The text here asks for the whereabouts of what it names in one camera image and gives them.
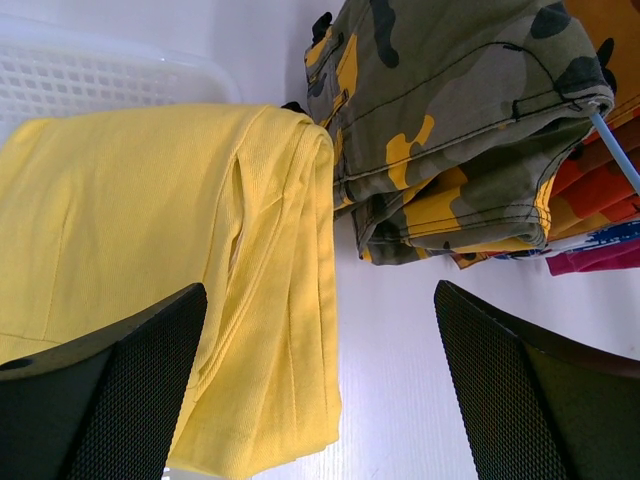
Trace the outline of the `olive yellow camouflage trousers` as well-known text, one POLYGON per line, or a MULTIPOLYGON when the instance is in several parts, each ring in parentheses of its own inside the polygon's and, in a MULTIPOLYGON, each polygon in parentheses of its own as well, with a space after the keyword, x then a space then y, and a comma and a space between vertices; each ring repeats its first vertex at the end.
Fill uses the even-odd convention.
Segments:
POLYGON ((614 103, 560 1, 347 1, 305 67, 334 209, 376 265, 544 247, 557 170, 614 103))

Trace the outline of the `blue hanger of camouflage trousers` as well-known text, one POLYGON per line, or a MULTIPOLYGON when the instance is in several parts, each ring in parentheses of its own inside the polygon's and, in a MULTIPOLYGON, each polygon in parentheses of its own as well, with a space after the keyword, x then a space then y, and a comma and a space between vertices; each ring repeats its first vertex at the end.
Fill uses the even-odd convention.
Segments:
POLYGON ((639 195, 640 175, 633 162, 630 160, 616 137, 613 135, 612 131, 607 126, 604 118, 598 112, 593 113, 590 116, 590 120, 621 172, 626 177, 635 193, 639 195))

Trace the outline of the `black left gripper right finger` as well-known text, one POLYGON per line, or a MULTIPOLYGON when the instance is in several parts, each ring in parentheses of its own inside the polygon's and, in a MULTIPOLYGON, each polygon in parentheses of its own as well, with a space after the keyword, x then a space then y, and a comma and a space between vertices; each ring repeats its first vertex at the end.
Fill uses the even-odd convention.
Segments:
POLYGON ((481 479, 636 479, 639 363, 438 282, 441 341, 481 479))

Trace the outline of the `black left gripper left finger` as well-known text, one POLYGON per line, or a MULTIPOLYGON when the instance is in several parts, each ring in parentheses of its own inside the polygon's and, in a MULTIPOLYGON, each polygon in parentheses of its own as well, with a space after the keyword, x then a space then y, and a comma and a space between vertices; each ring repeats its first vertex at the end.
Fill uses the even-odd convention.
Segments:
POLYGON ((159 479, 207 309, 192 284, 1 366, 4 479, 159 479))

